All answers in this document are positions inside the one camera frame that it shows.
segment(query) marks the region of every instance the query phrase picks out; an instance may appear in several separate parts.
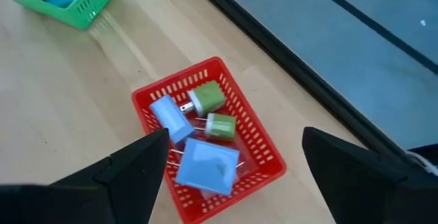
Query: metal prong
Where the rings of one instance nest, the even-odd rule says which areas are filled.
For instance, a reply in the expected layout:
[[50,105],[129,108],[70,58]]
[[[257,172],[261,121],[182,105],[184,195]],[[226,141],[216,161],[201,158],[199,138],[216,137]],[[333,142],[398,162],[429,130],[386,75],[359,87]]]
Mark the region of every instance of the metal prong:
[[180,153],[180,154],[184,154],[184,152],[182,151],[177,151],[176,149],[170,149],[171,152],[175,152],[175,153]]
[[194,104],[189,102],[179,107],[179,109],[182,113],[186,114],[194,109]]
[[179,164],[174,163],[174,162],[167,162],[167,164],[169,164],[169,165],[173,165],[173,166],[179,166]]

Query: wooden table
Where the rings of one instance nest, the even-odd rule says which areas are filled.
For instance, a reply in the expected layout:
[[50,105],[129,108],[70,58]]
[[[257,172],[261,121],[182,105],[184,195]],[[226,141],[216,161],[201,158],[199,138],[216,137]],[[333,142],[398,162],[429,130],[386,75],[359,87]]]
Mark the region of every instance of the wooden table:
[[[302,129],[360,142],[207,0],[113,0],[88,31],[0,8],[0,183],[48,184],[142,137],[131,93],[218,55],[288,170],[208,223],[334,223]],[[151,223],[180,222],[163,184]]]

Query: red object in green basket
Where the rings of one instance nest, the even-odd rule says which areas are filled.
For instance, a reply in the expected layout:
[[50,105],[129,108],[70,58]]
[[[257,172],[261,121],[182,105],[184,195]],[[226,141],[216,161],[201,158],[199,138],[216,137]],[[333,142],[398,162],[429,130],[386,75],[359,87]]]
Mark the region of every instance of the red object in green basket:
[[[163,95],[170,95],[181,106],[188,102],[187,91],[213,80],[219,84],[226,98],[224,106],[215,112],[237,118],[234,141],[222,146],[237,149],[240,152],[240,161],[245,163],[237,169],[238,180],[234,183],[231,196],[214,195],[208,200],[203,198],[199,189],[176,183],[175,175],[179,168],[168,164],[164,177],[184,223],[202,223],[286,172],[286,164],[279,151],[224,62],[217,57],[195,64],[132,94],[132,101],[145,133],[161,129],[149,109],[152,102]],[[194,122],[196,114],[189,113],[187,118]],[[203,133],[197,135],[197,139],[212,142]],[[181,155],[173,150],[169,151],[169,161],[180,164],[180,159]]]

